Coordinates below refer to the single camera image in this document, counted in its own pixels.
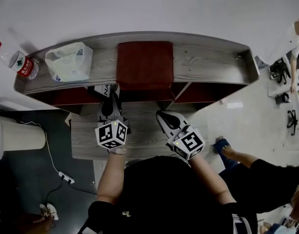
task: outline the black shirt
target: black shirt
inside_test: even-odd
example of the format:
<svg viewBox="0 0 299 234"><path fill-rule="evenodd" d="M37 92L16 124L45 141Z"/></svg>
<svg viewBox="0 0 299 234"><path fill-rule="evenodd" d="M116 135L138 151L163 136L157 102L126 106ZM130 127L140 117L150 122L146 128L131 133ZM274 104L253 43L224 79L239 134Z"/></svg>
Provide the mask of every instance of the black shirt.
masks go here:
<svg viewBox="0 0 299 234"><path fill-rule="evenodd" d="M233 233L232 214L244 216L257 232L255 213L237 203L220 204L185 162L161 156L126 168L118 204L94 202L88 226L104 234L228 234Z"/></svg>
<svg viewBox="0 0 299 234"><path fill-rule="evenodd" d="M250 169L238 164L220 174L238 203L256 213L288 204L299 185L299 167L281 167L258 159Z"/></svg>

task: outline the bottle label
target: bottle label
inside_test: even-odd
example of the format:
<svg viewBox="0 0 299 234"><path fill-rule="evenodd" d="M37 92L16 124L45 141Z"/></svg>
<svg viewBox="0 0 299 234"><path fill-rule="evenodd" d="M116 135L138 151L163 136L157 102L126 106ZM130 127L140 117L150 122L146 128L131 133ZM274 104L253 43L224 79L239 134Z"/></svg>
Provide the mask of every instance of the bottle label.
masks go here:
<svg viewBox="0 0 299 234"><path fill-rule="evenodd" d="M22 52L19 52L19 56L11 69L24 77L28 77L34 69L34 62L29 60Z"/></svg>

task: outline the power strip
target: power strip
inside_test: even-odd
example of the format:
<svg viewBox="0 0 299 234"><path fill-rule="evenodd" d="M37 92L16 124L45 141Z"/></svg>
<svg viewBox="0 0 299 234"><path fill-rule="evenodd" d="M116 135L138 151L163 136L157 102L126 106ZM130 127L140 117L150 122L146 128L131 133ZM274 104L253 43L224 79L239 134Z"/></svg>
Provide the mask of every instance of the power strip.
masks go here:
<svg viewBox="0 0 299 234"><path fill-rule="evenodd" d="M74 184L75 183L75 181L71 178L71 177L69 177L69 176L67 176L65 173L63 173L63 172L58 172L58 175L60 176L60 177L62 177L62 176L64 176L64 179L68 182L69 180L71 181L71 184Z"/></svg>

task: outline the water bottle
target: water bottle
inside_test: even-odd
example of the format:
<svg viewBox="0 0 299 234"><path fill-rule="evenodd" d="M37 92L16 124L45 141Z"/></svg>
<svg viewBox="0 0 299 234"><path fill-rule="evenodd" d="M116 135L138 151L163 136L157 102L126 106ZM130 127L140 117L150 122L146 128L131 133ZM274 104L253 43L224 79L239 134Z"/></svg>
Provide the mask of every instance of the water bottle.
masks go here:
<svg viewBox="0 0 299 234"><path fill-rule="evenodd" d="M29 80L34 79L39 71L37 63L28 59L21 51L0 42L0 59L8 68Z"/></svg>

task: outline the plastic bag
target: plastic bag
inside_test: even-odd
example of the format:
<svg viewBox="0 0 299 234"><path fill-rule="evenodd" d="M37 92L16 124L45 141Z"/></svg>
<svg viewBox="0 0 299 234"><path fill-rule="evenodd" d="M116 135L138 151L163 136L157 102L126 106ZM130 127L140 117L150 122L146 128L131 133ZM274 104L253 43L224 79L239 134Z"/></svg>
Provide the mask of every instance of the plastic bag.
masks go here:
<svg viewBox="0 0 299 234"><path fill-rule="evenodd" d="M76 81L90 77L93 50L75 42L46 53L45 61L53 80Z"/></svg>

